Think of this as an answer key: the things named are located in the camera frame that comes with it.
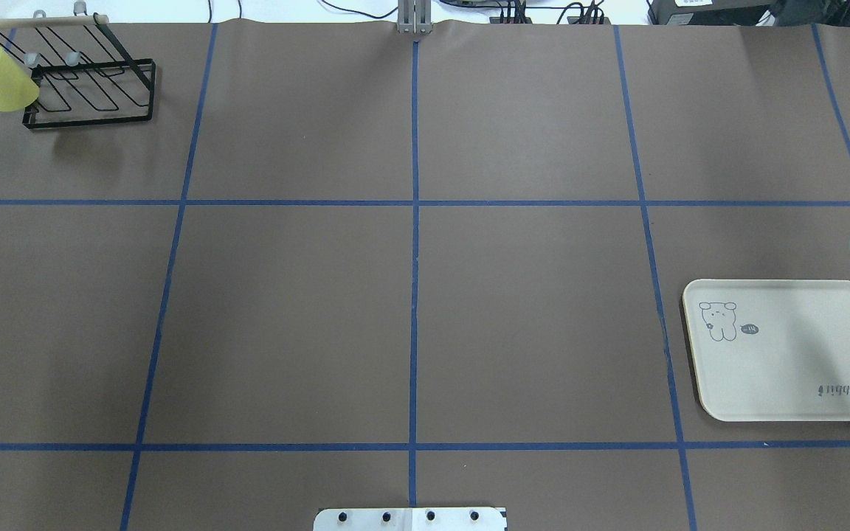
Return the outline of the cream rabbit tray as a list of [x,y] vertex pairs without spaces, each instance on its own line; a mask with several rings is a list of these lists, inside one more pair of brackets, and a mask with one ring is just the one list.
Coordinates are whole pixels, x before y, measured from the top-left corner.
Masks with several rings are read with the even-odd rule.
[[850,281],[699,279],[682,305],[713,419],[850,421]]

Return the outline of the aluminium frame post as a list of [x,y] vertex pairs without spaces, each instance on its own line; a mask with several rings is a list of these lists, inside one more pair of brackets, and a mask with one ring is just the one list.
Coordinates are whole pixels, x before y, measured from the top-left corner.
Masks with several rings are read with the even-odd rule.
[[405,35],[427,35],[432,32],[432,1],[399,0],[397,31]]

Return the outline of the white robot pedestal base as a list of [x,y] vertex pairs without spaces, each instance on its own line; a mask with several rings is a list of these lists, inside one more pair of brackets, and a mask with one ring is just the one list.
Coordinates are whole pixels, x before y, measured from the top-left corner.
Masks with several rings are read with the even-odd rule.
[[316,514],[314,530],[507,530],[505,508],[385,507],[328,508]]

